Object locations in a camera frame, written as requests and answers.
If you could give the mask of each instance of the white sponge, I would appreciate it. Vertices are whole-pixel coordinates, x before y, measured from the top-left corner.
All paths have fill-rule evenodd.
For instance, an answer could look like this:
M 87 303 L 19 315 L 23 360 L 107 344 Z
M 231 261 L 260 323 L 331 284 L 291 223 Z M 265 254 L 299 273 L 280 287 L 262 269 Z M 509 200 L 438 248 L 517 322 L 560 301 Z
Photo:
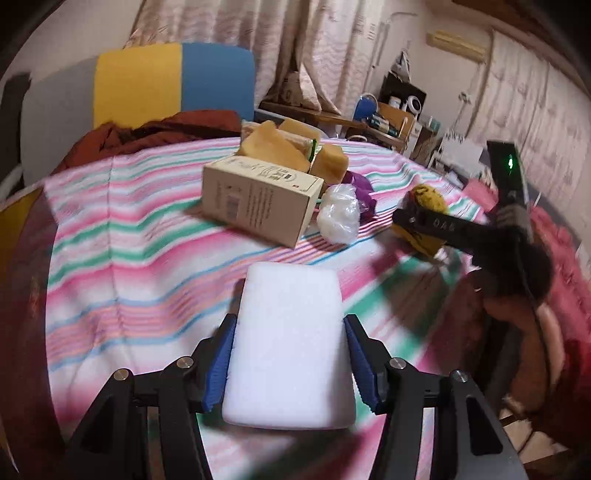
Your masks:
M 223 419 L 266 429 L 340 429 L 355 398 L 336 273 L 249 267 L 228 368 Z

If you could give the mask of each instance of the wire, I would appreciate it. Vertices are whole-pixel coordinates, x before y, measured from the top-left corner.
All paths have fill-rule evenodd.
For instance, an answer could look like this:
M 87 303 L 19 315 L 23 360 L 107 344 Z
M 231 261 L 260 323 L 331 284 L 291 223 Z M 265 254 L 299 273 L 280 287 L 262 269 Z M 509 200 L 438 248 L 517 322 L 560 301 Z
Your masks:
M 523 260 L 521 258 L 521 250 L 519 248 L 520 244 L 521 244 L 521 237 L 518 237 L 518 239 L 515 243 L 515 260 L 517 262 L 517 269 L 519 270 L 519 276 L 521 277 L 521 283 L 522 283 L 523 289 L 525 291 L 525 296 L 530 304 L 531 311 L 534 314 L 535 327 L 538 332 L 538 337 L 540 339 L 540 343 L 542 345 L 542 352 L 544 355 L 545 392 L 544 392 L 544 401 L 542 403 L 542 406 L 538 410 L 538 411 L 542 411 L 542 410 L 544 410 L 544 407 L 547 405 L 547 403 L 550 399 L 551 390 L 552 390 L 552 379 L 551 379 L 551 371 L 550 371 L 550 354 L 548 352 L 548 344 L 546 343 L 546 339 L 544 338 L 544 330 L 542 329 L 542 324 L 540 322 L 540 318 L 538 317 L 536 301 L 535 301 L 535 298 L 530 290 L 530 285 L 527 281 L 527 275 L 526 275 L 525 269 L 523 267 Z M 525 439 L 525 441 L 523 442 L 521 447 L 519 447 L 519 450 L 517 451 L 518 455 L 520 455 L 521 452 L 523 452 L 523 450 L 525 450 L 525 448 L 528 446 L 529 442 L 534 437 L 534 435 L 535 435 L 535 430 L 532 429 L 532 431 L 530 432 L 528 437 Z

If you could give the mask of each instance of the chair backrest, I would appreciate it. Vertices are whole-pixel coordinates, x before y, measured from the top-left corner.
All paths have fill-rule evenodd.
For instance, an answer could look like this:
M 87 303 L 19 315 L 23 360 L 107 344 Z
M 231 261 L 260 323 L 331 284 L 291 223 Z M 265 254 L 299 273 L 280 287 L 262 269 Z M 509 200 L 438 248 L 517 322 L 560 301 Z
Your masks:
M 180 111 L 234 110 L 251 121 L 252 53 L 220 44 L 110 51 L 35 82 L 21 115 L 25 184 L 49 175 L 84 134 L 106 121 L 136 128 Z

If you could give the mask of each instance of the pink striped blanket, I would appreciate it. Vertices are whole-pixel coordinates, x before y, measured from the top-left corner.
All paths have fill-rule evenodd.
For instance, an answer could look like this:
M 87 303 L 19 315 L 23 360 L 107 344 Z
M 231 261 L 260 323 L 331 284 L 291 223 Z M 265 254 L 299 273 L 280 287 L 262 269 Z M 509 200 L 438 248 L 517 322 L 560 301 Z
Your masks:
M 114 157 L 44 181 L 58 221 L 46 320 L 51 395 L 67 437 L 110 374 L 140 374 L 192 352 L 225 313 L 253 262 L 322 265 L 339 276 L 345 312 L 392 355 L 437 371 L 425 356 L 438 312 L 468 259 L 449 251 L 443 264 L 413 256 L 389 228 L 404 193 L 419 183 L 438 188 L 451 213 L 479 207 L 437 174 L 374 145 L 343 147 L 350 169 L 372 182 L 376 217 L 348 247 L 330 245 L 313 222 L 295 249 L 278 247 L 205 218 L 203 165 L 233 154 L 237 139 L 179 144 Z M 346 432 L 266 432 L 199 419 L 216 480 L 274 477 L 365 479 L 383 419 L 358 398 Z M 429 414 L 425 438 L 432 428 Z M 425 442 L 419 478 L 428 476 Z

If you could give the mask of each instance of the barcode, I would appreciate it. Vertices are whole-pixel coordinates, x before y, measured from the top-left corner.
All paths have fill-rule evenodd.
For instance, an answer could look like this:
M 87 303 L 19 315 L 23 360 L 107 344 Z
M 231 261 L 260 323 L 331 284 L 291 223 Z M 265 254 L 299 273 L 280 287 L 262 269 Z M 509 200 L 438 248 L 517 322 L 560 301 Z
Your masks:
M 226 198 L 226 218 L 228 220 L 236 220 L 238 217 L 238 207 L 240 206 L 240 199 L 228 195 Z

